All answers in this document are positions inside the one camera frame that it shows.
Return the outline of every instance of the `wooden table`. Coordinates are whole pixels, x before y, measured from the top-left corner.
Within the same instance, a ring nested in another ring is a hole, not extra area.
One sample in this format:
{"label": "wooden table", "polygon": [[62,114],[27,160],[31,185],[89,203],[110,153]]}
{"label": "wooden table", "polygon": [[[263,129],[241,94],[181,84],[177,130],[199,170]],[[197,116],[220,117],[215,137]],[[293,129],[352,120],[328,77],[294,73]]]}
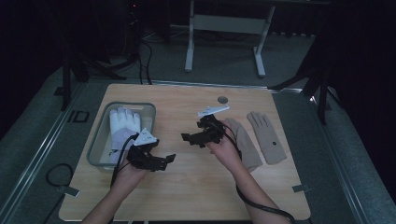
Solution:
{"label": "wooden table", "polygon": [[[252,174],[283,210],[296,219],[307,219],[310,210],[303,192],[292,187],[301,185],[288,141],[276,111],[273,97],[265,89],[228,87],[109,85],[82,151],[71,187],[79,189],[77,198],[64,198],[60,218],[82,220],[109,190],[111,172],[103,172],[87,162],[101,115],[114,101],[152,103],[157,114],[153,135],[160,144],[152,149],[154,156],[176,153],[166,171],[149,173],[135,191],[123,202],[116,220],[248,220],[244,203],[236,194],[230,173],[209,153],[209,149],[190,146],[181,133],[198,133],[198,111],[207,106],[220,106],[219,96],[226,96],[230,109],[216,114],[217,119],[233,118],[242,123],[264,163]],[[273,122],[287,158],[268,165],[260,152],[254,131],[247,119],[251,111],[265,113]]]}

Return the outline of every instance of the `white triangular bracket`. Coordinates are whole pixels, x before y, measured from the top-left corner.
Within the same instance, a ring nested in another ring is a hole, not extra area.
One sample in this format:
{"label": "white triangular bracket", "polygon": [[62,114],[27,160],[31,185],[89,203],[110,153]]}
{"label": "white triangular bracket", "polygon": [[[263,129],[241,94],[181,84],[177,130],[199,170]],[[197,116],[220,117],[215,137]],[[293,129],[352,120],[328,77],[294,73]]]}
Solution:
{"label": "white triangular bracket", "polygon": [[138,147],[155,142],[157,142],[157,138],[149,133],[147,128],[144,128],[139,136],[137,136],[136,140],[134,140],[134,146]]}
{"label": "white triangular bracket", "polygon": [[203,117],[203,116],[206,116],[206,115],[215,114],[215,113],[218,113],[218,112],[220,112],[220,111],[223,111],[223,110],[226,110],[226,109],[229,109],[229,108],[230,108],[230,107],[227,106],[227,105],[225,105],[225,106],[217,106],[217,107],[210,107],[210,106],[208,106],[208,107],[206,108],[206,110],[201,111],[201,112],[198,112],[198,116],[199,116],[199,117]]}

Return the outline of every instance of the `person's right hand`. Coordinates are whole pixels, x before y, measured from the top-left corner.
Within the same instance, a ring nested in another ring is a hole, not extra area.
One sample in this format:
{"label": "person's right hand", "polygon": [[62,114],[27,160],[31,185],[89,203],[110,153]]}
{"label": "person's right hand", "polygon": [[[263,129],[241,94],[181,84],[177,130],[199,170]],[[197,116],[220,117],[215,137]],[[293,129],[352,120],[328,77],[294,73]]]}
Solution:
{"label": "person's right hand", "polygon": [[[224,125],[231,128],[231,124],[227,121],[221,121]],[[233,138],[233,133],[229,128],[226,128],[225,131],[231,138]],[[232,171],[233,168],[237,168],[243,163],[239,158],[238,152],[236,148],[233,146],[231,140],[224,135],[218,144],[214,142],[209,142],[205,144],[210,148],[210,151],[215,154],[216,158],[223,164],[229,171]]]}

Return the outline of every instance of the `white glove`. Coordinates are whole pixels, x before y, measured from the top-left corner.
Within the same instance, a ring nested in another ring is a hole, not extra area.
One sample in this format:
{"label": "white glove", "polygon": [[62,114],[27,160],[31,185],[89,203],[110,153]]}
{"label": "white glove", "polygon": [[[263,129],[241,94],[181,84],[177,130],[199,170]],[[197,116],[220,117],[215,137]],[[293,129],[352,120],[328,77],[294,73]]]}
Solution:
{"label": "white glove", "polygon": [[[119,107],[110,111],[111,149],[110,160],[116,163],[120,156],[125,141],[131,136],[141,132],[140,115],[131,109]],[[134,140],[128,142],[125,150],[128,150]]]}

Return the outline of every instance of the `person's right arm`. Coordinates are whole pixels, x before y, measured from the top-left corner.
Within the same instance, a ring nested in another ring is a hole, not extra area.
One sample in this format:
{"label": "person's right arm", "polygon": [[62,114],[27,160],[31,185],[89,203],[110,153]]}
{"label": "person's right arm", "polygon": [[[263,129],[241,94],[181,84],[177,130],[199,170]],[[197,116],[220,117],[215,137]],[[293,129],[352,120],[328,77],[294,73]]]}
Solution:
{"label": "person's right arm", "polygon": [[[230,136],[232,135],[229,129],[227,129],[226,133]],[[221,139],[220,143],[210,142],[206,146],[210,148],[211,152],[230,171],[236,186],[250,201],[278,209],[277,205],[264,192],[241,162],[235,147],[226,136]],[[280,215],[262,211],[248,204],[246,204],[246,208],[252,222],[255,224],[290,224],[287,218]]]}

